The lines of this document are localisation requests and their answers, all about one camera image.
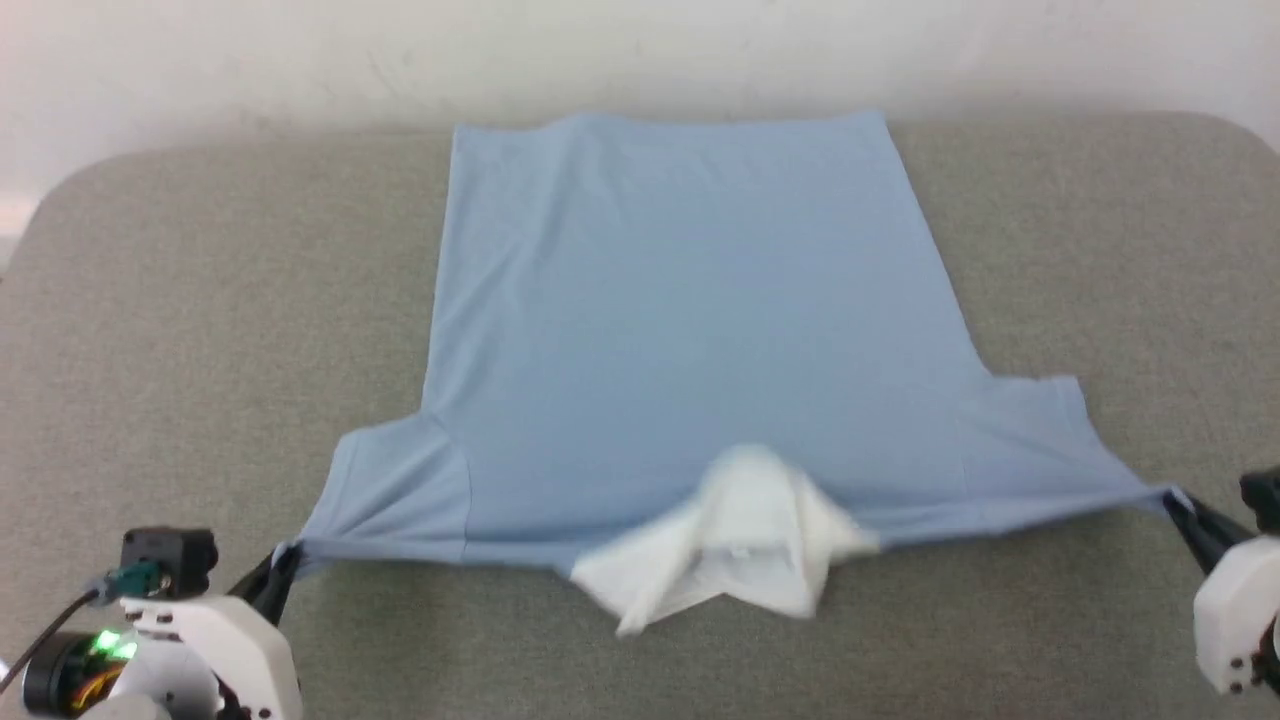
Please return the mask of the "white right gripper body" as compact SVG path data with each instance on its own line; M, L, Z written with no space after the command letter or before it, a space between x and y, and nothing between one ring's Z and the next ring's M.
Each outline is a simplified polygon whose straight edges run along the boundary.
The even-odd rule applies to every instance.
M1196 593L1196 661L1220 694L1277 689L1279 541L1231 547Z

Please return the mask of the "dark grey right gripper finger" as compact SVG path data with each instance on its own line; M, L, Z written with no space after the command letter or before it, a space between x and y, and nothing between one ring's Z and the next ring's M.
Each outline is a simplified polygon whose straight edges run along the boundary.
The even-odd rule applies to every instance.
M1184 541L1184 538L1183 538L1183 542L1185 543L1185 546L1190 551L1193 559L1196 560L1196 562L1198 564L1198 566L1201 568L1201 570L1203 573L1211 573L1217 566L1217 564L1222 560L1222 557L1225 556L1225 553L1231 547L1234 547L1234 546L1217 544L1217 543L1213 543L1212 541L1208 542L1208 543L1193 542L1192 544L1188 544Z
M1167 514L1188 544L1213 542L1234 546L1251 539L1251 530L1181 489L1167 493Z

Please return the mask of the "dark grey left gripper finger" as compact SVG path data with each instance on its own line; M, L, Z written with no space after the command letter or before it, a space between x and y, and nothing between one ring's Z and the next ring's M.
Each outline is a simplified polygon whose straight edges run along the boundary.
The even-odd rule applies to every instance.
M259 592L255 596L255 610L269 623L282 620L296 573L297 562L269 564L262 573Z
M275 550L255 569L242 577L228 594L246 603L285 603L300 566L298 546L285 544Z

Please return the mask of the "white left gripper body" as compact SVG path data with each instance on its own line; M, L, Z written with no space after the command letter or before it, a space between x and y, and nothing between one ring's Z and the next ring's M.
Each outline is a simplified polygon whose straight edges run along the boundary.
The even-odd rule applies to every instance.
M303 700L288 641L233 596L125 600L138 634L125 689L150 694L174 719L301 719Z

